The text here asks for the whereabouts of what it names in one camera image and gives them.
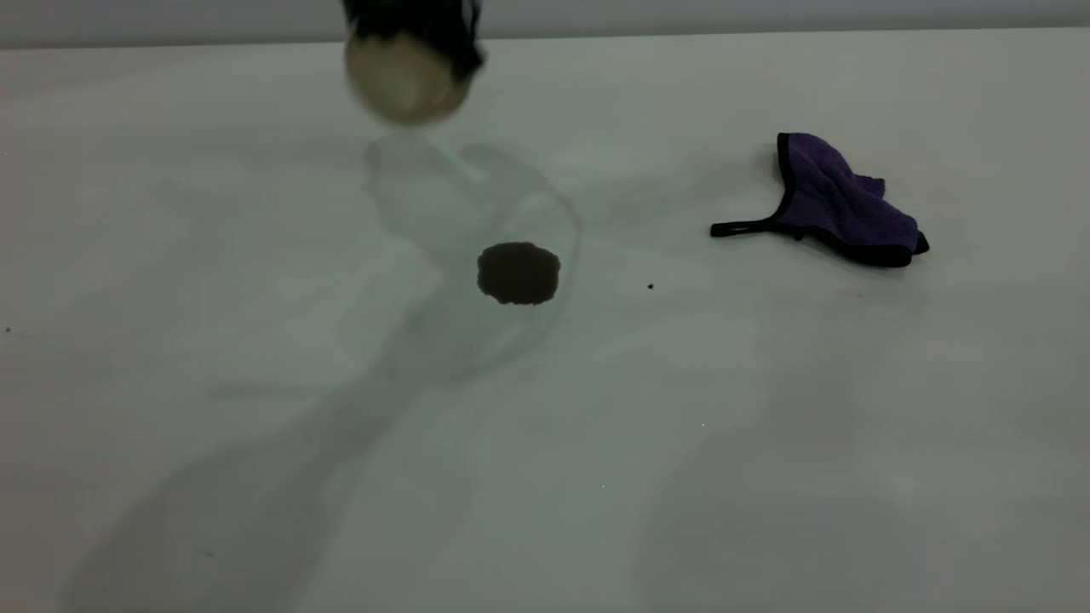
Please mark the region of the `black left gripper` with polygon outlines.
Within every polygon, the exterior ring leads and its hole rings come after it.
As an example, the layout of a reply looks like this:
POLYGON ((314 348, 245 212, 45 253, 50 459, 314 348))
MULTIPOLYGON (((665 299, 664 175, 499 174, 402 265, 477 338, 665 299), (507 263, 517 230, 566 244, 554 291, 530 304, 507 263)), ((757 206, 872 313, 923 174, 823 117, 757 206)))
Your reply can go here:
POLYGON ((342 1, 344 20, 359 37, 411 32, 421 39, 446 39, 445 55, 457 82, 467 82, 485 63, 479 46, 479 1, 342 1))

